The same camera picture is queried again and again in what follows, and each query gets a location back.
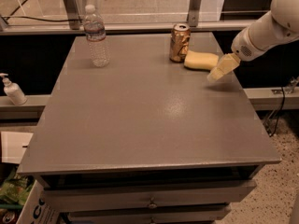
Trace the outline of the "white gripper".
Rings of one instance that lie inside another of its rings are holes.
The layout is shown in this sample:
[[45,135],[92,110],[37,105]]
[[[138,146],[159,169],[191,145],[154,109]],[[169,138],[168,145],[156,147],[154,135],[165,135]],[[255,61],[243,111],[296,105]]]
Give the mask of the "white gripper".
[[207,75],[209,82],[216,82],[240,65],[240,60],[249,62],[262,56],[263,50],[257,49],[249,38],[249,29],[243,29],[233,40],[231,45],[233,53],[223,55],[217,65]]

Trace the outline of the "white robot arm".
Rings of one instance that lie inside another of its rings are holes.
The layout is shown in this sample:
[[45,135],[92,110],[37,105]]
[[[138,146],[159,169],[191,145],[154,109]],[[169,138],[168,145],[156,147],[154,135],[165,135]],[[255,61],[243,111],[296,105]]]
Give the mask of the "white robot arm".
[[223,55],[206,77],[215,82],[278,45],[299,39],[299,0],[272,0],[270,10],[243,29],[233,40],[231,53]]

